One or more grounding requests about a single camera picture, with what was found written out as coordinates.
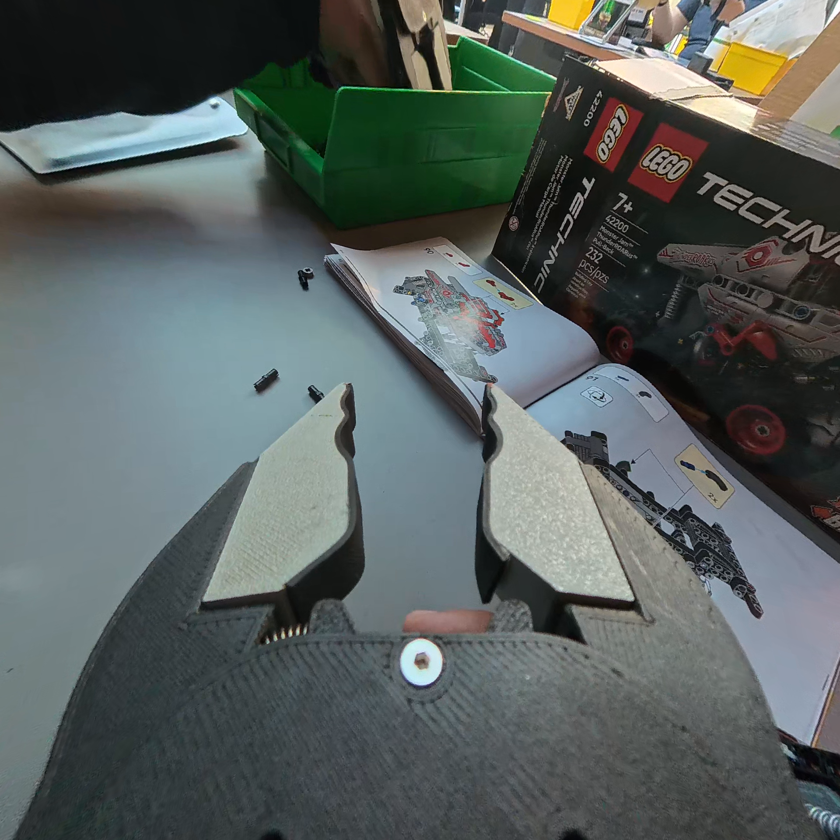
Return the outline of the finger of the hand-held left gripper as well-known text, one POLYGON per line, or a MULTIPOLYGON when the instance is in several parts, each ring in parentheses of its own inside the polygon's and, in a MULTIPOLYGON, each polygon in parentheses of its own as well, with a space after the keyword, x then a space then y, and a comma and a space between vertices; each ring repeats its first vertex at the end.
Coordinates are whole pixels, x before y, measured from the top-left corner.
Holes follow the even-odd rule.
POLYGON ((384 1, 384 35, 394 88, 453 90, 440 2, 384 1))
POLYGON ((336 88, 395 88, 381 3, 320 1, 319 50, 336 88))

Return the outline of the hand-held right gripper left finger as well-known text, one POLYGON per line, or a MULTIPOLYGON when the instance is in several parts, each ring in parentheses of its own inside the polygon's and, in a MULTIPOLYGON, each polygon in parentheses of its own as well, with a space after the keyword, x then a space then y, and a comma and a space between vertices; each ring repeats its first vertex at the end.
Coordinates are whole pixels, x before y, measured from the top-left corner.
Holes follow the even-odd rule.
POLYGON ((202 607, 268 605, 279 624, 309 621, 364 572, 354 467, 354 389, 341 383, 257 459, 234 505, 202 607))

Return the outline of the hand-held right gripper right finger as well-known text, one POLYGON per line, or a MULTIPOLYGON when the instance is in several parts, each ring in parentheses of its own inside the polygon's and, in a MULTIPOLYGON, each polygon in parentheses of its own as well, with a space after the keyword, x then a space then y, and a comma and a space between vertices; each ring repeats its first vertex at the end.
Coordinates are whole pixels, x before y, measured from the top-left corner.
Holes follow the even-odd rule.
POLYGON ((567 606, 632 611, 633 588, 580 460, 498 385, 486 386, 481 427, 480 600, 524 602, 544 633, 567 606))

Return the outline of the green plastic parts bin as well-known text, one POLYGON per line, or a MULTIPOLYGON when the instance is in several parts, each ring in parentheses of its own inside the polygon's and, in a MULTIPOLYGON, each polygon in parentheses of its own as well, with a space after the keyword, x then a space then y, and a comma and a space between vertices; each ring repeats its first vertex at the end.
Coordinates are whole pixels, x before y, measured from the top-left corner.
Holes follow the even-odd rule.
POLYGON ((507 204, 556 79, 460 38, 454 89, 342 87, 301 61, 234 90, 238 116, 337 228, 507 204))

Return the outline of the black toy set box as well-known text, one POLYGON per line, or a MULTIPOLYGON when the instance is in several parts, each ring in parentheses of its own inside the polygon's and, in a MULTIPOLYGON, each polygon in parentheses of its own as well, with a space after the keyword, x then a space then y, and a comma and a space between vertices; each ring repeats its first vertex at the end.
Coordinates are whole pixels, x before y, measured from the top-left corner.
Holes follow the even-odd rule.
POLYGON ((493 255, 838 539, 838 138, 666 59, 556 79, 493 255))

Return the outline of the wooden background table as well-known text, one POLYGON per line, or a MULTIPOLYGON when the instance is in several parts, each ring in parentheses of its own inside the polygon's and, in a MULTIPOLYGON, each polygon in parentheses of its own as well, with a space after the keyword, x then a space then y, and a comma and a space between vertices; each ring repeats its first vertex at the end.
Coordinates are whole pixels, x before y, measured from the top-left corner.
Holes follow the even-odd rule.
POLYGON ((678 62, 677 56, 663 50, 630 45, 613 45, 597 38, 582 36, 576 30, 545 17, 505 11, 501 22, 518 31, 511 57, 536 66, 541 60, 561 60, 566 54, 589 60, 662 58, 678 62))

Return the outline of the yellow plastic bin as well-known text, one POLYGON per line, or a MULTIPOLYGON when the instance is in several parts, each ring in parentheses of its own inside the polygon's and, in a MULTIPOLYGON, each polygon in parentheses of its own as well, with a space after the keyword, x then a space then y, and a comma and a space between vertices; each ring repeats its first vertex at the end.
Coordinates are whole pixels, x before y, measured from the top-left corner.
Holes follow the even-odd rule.
POLYGON ((593 0, 553 0, 549 5, 548 20, 572 30, 579 30, 592 12, 593 0))
POLYGON ((734 88, 762 97, 770 92, 792 63, 795 63, 794 59, 766 49, 730 43, 717 73, 731 79, 734 88))

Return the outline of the open instruction booklet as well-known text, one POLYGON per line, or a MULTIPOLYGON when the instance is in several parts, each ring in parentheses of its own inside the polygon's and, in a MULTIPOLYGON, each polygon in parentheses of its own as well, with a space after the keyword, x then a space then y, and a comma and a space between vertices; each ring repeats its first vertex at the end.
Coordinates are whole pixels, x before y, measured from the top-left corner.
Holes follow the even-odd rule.
POLYGON ((641 375, 603 364, 583 329, 448 240, 333 248, 325 268, 468 425, 480 434, 498 385, 596 467, 721 607, 780 728, 838 750, 838 558, 738 481, 641 375))

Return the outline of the dark patterned cloth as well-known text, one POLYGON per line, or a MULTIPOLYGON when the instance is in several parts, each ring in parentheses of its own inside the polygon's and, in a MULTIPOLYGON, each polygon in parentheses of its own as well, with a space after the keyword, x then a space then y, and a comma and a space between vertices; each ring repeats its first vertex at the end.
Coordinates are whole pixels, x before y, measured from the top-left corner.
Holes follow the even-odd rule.
POLYGON ((808 816, 827 839, 839 838, 839 754, 804 744, 778 729, 783 754, 808 816))

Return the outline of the brown cardboard sheet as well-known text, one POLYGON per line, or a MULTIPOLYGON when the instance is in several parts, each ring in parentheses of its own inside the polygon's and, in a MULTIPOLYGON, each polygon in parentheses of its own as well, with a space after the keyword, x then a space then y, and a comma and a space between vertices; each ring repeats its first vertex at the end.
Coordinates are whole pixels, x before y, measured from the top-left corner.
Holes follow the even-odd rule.
POLYGON ((839 137, 839 16, 762 100, 761 109, 839 137))

